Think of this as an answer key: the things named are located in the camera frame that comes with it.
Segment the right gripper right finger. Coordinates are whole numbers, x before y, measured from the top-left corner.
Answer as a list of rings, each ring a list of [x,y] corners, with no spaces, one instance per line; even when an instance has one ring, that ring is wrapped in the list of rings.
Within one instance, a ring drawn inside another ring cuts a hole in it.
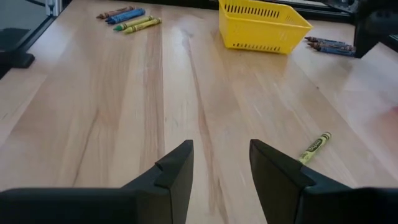
[[[258,140],[250,140],[251,173],[267,223],[299,223],[300,198],[308,187],[348,190],[339,183]]]

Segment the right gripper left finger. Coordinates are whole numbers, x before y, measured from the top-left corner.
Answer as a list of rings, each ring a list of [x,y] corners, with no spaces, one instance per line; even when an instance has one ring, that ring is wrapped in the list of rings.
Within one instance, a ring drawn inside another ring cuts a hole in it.
[[[193,184],[193,141],[185,140],[122,187],[132,195],[121,223],[185,223]]]

